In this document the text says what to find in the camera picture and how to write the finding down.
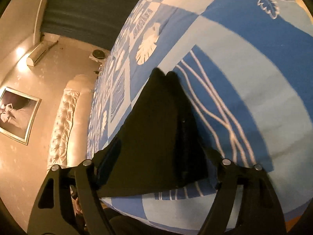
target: tufted headboard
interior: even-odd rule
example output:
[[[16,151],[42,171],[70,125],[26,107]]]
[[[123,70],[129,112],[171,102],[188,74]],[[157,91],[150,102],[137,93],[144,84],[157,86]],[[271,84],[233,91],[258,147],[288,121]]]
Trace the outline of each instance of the tufted headboard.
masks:
[[[52,130],[47,172],[54,164],[72,167],[85,159],[95,80],[96,75],[76,75],[67,83]]]

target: bed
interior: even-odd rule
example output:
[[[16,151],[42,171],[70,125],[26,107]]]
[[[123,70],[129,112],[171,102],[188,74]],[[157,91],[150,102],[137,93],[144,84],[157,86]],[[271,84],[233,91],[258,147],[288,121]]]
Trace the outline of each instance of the bed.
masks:
[[[111,142],[152,69],[173,70],[203,139],[241,166],[261,164],[285,221],[292,220],[313,197],[312,48],[313,18],[302,0],[139,0],[96,81],[87,157]],[[192,235],[215,192],[207,179],[102,200],[146,224]]]

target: framed picture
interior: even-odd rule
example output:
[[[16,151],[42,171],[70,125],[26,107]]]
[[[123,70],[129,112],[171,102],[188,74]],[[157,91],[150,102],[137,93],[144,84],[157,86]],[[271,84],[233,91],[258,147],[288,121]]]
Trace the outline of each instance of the framed picture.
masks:
[[[40,102],[41,99],[6,87],[0,98],[0,132],[27,145]]]

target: bolt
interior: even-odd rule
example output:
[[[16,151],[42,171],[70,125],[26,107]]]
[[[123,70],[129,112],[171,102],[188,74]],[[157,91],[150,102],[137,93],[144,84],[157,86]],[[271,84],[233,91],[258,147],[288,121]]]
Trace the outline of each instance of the bolt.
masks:
[[[256,165],[255,165],[255,169],[256,169],[256,170],[262,170],[262,166],[261,166],[260,164],[256,164]]]
[[[52,171],[57,171],[58,170],[58,165],[57,164],[53,165],[51,167],[51,169],[52,169]]]
[[[83,161],[84,166],[89,166],[89,165],[91,165],[91,163],[92,163],[92,161],[90,159]]]
[[[230,165],[232,162],[228,159],[223,159],[222,164],[224,165]]]

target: beige wall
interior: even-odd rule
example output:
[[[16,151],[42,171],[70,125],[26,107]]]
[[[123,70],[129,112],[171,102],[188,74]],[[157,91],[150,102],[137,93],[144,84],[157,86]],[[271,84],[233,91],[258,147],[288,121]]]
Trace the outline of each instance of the beige wall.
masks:
[[[61,38],[35,67],[20,62],[0,85],[0,90],[9,86],[42,99],[28,146],[0,133],[0,197],[24,230],[46,176],[49,142],[63,89],[77,74],[96,78],[93,71],[99,65],[89,59],[90,48],[77,48],[85,46]]]
[[[40,0],[11,0],[0,18],[0,82],[21,57],[16,49],[22,46],[27,51],[33,46],[39,4]]]
[[[93,71],[99,68],[88,58],[95,47],[62,37],[35,67],[18,62],[23,56],[18,49],[26,52],[33,47],[39,4],[40,0],[12,0],[0,18],[0,94],[9,86],[42,99],[28,146],[0,133],[0,197],[24,230],[46,176],[49,142],[63,89],[75,75],[95,77]]]

